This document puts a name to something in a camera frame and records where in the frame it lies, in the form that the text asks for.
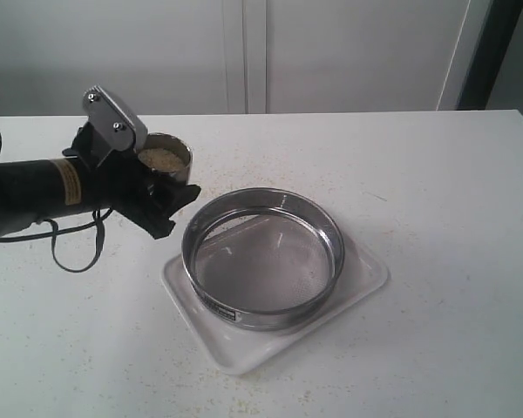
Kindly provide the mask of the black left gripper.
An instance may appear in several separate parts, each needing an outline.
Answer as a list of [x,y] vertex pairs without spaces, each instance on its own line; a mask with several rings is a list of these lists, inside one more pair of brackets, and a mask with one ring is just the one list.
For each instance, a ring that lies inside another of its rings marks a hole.
[[200,187],[157,180],[146,196],[152,181],[138,159],[145,140],[146,134],[138,134],[118,151],[92,125],[85,124],[63,155],[78,174],[82,205],[111,208],[136,226],[147,226],[154,239],[163,239],[174,229],[171,217],[199,197]]

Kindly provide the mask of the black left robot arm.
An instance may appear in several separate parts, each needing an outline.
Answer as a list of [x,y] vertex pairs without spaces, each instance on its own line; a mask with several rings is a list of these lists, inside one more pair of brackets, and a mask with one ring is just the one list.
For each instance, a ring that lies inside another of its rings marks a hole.
[[0,242],[34,223],[112,209],[154,239],[200,187],[139,160],[146,136],[130,128],[100,132],[85,123],[62,158],[0,163]]

